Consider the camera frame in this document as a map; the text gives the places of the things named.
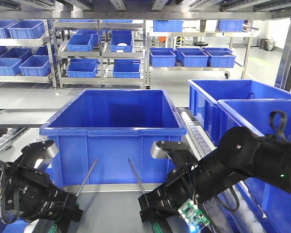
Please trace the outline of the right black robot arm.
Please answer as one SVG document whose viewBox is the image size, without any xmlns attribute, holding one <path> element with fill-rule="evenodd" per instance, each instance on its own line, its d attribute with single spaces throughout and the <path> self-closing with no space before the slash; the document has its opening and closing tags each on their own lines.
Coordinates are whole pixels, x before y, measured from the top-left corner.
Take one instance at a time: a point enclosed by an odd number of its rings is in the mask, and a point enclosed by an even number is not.
<svg viewBox="0 0 291 233">
<path fill-rule="evenodd" d="M 271 127 L 277 114 L 279 126 L 273 135 L 257 136 L 247 127 L 233 127 L 202 159 L 183 142 L 155 141 L 151 154 L 168 158 L 176 168 L 160 186 L 139 197 L 142 222 L 176 215 L 185 201 L 202 204 L 250 177 L 291 194 L 291 142 L 284 136 L 287 115 L 272 111 Z"/>
</svg>

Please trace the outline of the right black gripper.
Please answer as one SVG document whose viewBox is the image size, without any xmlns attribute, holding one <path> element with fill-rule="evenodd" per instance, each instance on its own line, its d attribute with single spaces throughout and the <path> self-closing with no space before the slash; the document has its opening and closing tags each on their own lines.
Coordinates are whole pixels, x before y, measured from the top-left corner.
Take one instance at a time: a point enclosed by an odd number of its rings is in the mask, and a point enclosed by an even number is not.
<svg viewBox="0 0 291 233">
<path fill-rule="evenodd" d="M 174 216 L 188 199 L 196 195 L 199 203 L 209 199 L 207 184 L 202 183 L 205 176 L 200 161 L 193 155 L 172 155 L 171 160 L 176 167 L 168 173 L 166 181 L 138 198 L 142 222 Z"/>
</svg>

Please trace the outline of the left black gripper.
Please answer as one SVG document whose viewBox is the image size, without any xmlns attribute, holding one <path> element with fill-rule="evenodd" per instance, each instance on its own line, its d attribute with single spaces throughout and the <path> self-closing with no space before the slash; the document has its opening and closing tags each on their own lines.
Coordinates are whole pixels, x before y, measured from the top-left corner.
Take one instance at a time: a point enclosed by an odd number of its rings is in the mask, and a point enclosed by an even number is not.
<svg viewBox="0 0 291 233">
<path fill-rule="evenodd" d="M 38 219 L 80 222 L 83 215 L 74 194 L 55 186 L 49 175 L 36 168 L 0 165 L 0 217 L 6 224 L 17 218 L 26 222 Z"/>
</svg>

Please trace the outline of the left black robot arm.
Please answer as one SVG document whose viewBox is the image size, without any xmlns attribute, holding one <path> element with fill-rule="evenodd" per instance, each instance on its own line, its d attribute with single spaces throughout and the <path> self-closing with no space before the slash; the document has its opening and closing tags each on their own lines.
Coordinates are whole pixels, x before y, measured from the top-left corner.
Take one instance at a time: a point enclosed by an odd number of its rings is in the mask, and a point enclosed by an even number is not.
<svg viewBox="0 0 291 233">
<path fill-rule="evenodd" d="M 37 157 L 22 154 L 14 162 L 0 160 L 0 214 L 5 224 L 18 218 L 25 222 L 38 219 L 80 222 L 83 210 L 77 196 L 58 188 L 50 175 L 35 168 Z"/>
</svg>

